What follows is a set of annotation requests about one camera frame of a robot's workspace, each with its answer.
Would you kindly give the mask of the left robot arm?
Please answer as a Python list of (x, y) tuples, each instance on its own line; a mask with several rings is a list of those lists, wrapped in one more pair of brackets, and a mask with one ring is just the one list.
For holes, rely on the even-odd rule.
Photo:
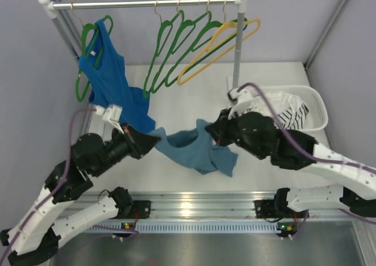
[(55, 166), (38, 198), (13, 228), (1, 231), (6, 248), (1, 260), (10, 265), (40, 265), (57, 254), (68, 241), (107, 219), (125, 218), (133, 211), (133, 199), (117, 187), (92, 206), (61, 219), (60, 215), (99, 177), (126, 157), (141, 159), (160, 138), (140, 133), (128, 124), (113, 129), (104, 141), (95, 133), (82, 135), (70, 146), (67, 159)]

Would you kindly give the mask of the light blue tank top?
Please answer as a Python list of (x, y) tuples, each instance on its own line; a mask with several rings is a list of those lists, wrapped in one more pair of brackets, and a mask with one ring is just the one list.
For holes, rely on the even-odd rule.
[(219, 171), (232, 177), (238, 154), (227, 146), (218, 146), (214, 142), (206, 132), (209, 124), (203, 119), (197, 119), (196, 127), (191, 130), (181, 130), (168, 135), (165, 129), (160, 127), (150, 134), (160, 138), (155, 149), (173, 162), (202, 175)]

